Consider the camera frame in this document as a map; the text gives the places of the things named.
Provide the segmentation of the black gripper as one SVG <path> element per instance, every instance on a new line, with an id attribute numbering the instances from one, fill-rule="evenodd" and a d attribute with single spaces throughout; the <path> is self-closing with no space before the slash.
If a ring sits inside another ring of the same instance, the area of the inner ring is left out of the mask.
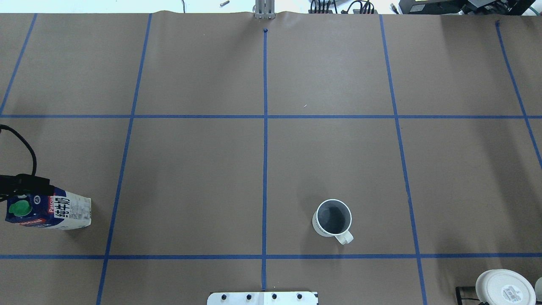
<path id="1" fill-rule="evenodd" d="M 48 178 L 29 174 L 0 176 L 1 201 L 25 194 L 52 196 L 54 195 L 54 191 L 55 187 L 50 184 L 50 180 Z"/>

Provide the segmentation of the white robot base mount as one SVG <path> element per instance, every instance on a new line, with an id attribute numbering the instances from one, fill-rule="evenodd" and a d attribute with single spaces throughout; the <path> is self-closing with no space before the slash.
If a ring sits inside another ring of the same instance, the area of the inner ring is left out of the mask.
<path id="1" fill-rule="evenodd" d="M 311 291 L 256 291 L 211 293 L 207 305 L 318 305 L 319 296 Z"/>

